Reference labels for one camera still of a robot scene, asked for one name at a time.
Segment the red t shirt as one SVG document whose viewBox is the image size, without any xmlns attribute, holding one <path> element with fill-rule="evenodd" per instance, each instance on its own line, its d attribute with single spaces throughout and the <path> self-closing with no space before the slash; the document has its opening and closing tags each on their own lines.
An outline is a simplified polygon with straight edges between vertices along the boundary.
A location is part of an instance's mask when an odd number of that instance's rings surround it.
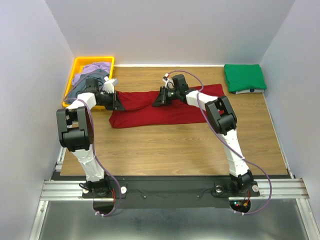
<svg viewBox="0 0 320 240">
<path fill-rule="evenodd" d="M 124 129 L 150 125 L 179 125 L 204 123 L 199 108 L 173 100 L 168 106 L 153 107 L 158 91 L 118 92 L 124 111 L 113 111 L 109 123 L 113 128 Z"/>
</svg>

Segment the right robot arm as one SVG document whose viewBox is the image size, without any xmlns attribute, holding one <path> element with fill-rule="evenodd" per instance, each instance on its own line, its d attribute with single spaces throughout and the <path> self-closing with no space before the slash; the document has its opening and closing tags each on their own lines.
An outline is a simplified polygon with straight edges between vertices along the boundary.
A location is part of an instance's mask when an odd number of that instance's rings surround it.
<svg viewBox="0 0 320 240">
<path fill-rule="evenodd" d="M 258 183 L 242 155 L 237 136 L 237 117 L 226 96 L 211 96 L 200 90 L 189 88 L 184 75 L 178 74 L 170 78 L 167 73 L 162 78 L 164 85 L 160 87 L 159 95 L 152 104 L 154 107 L 168 106 L 173 100 L 197 107 L 205 121 L 222 142 L 228 160 L 230 189 L 235 195 L 248 191 L 257 193 Z"/>
</svg>

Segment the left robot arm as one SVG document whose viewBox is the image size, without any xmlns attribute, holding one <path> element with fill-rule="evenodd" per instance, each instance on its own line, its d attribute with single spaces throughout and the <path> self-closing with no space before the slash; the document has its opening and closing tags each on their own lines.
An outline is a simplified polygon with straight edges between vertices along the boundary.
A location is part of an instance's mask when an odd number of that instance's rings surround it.
<svg viewBox="0 0 320 240">
<path fill-rule="evenodd" d="M 71 98 L 72 103 L 56 111 L 57 129 L 60 145 L 71 152 L 82 166 L 86 182 L 79 186 L 91 198 L 115 196 L 110 184 L 110 174 L 101 166 L 95 153 L 95 131 L 91 109 L 103 106 L 106 110 L 123 111 L 115 86 L 116 78 L 99 79 L 90 77 L 85 80 L 84 89 Z"/>
</svg>

